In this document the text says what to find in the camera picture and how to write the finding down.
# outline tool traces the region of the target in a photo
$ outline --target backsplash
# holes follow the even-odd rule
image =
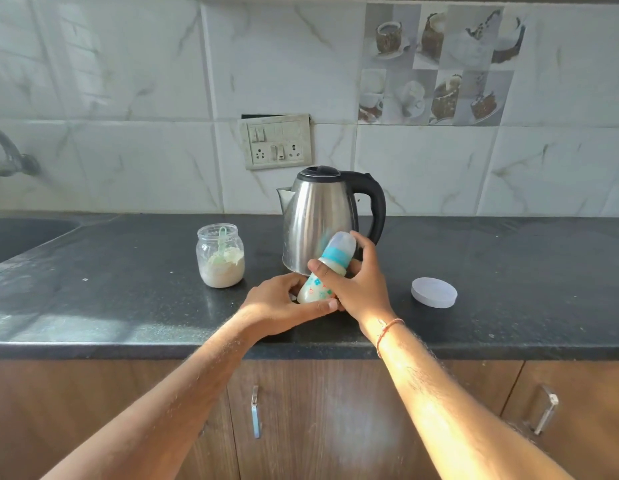
[[[296,112],[388,214],[619,216],[619,5],[0,0],[0,128],[43,169],[0,210],[280,213],[300,168],[245,170],[236,119]]]

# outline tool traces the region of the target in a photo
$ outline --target kettle spout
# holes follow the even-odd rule
[[[285,210],[287,209],[287,206],[289,205],[289,202],[291,202],[291,199],[294,197],[294,194],[296,192],[292,192],[291,187],[283,187],[281,189],[276,189],[276,191],[278,192],[278,198],[281,201],[281,210],[282,213],[285,213]]]

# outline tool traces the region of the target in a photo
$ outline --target red thread bracelet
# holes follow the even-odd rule
[[[387,331],[390,329],[390,327],[392,325],[394,325],[394,323],[402,323],[403,325],[405,324],[404,321],[402,321],[400,318],[394,318],[394,320],[390,321],[389,323],[387,323],[383,329],[381,330],[381,333],[379,335],[379,338],[376,340],[376,353],[378,354],[379,358],[383,358],[381,357],[381,351],[379,350],[379,345],[381,345],[381,339],[383,337],[385,337],[385,334],[387,333]]]

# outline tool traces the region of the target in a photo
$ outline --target sink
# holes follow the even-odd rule
[[[77,228],[61,219],[0,217],[0,263]]]

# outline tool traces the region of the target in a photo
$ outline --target stainless steel kettle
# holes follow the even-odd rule
[[[282,263],[296,273],[310,274],[307,261],[319,258],[338,231],[358,231],[354,194],[370,196],[377,243],[385,225],[385,195],[369,173],[338,171],[330,166],[302,170],[291,187],[276,189],[281,200]]]

